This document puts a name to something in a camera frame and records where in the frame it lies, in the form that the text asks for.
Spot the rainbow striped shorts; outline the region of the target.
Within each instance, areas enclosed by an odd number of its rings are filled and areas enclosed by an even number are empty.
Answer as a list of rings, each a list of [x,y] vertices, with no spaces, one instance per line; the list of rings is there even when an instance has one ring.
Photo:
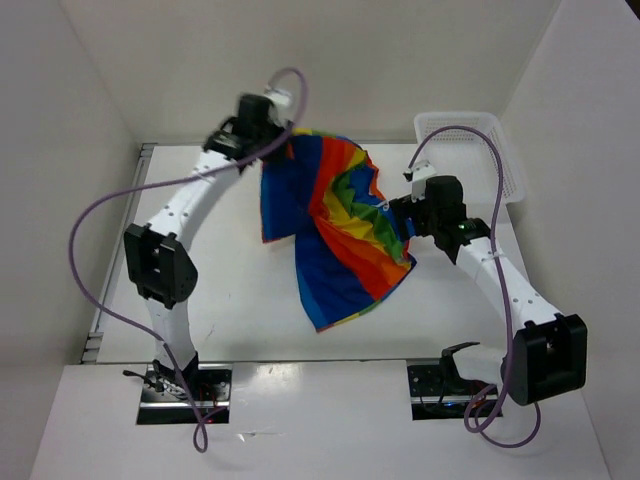
[[[318,332],[374,309],[416,264],[378,174],[357,143],[309,129],[262,166],[262,240],[294,239],[300,302]]]

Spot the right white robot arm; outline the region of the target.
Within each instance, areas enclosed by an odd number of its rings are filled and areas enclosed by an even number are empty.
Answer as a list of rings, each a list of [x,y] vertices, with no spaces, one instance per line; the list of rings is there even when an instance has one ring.
[[[582,388],[587,376],[585,322],[565,315],[545,300],[501,250],[494,232],[467,215],[461,182],[451,175],[404,174],[410,194],[389,209],[408,240],[430,237],[502,316],[506,349],[464,342],[444,349],[438,378],[450,393],[473,381],[501,386],[526,406]]]

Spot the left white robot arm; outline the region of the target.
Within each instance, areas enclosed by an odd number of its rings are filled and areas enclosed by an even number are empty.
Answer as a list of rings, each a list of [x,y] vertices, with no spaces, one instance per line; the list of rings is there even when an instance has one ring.
[[[191,339],[188,299],[198,272],[189,256],[196,233],[221,196],[240,178],[239,162],[279,137],[289,121],[283,114],[290,93],[268,88],[240,96],[235,115],[206,139],[192,174],[166,205],[143,225],[123,235],[129,279],[144,299],[158,335],[153,381],[180,400],[200,385],[198,354]]]

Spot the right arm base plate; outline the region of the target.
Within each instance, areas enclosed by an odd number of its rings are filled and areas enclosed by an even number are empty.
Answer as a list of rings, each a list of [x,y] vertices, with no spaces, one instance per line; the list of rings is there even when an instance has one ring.
[[[481,409],[480,417],[486,418],[496,403],[496,388],[481,400],[472,402],[486,384],[478,380],[450,383],[437,359],[408,361],[406,370],[414,421],[462,419],[469,404],[472,404],[472,414]]]

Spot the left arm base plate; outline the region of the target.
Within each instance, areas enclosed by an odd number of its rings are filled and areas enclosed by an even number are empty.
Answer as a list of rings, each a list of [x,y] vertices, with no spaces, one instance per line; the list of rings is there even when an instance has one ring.
[[[206,424],[227,424],[230,414],[232,367],[203,363],[199,367],[200,384],[193,397]],[[146,366],[141,389],[137,425],[195,425],[196,416],[186,397],[167,384],[161,384],[152,365]]]

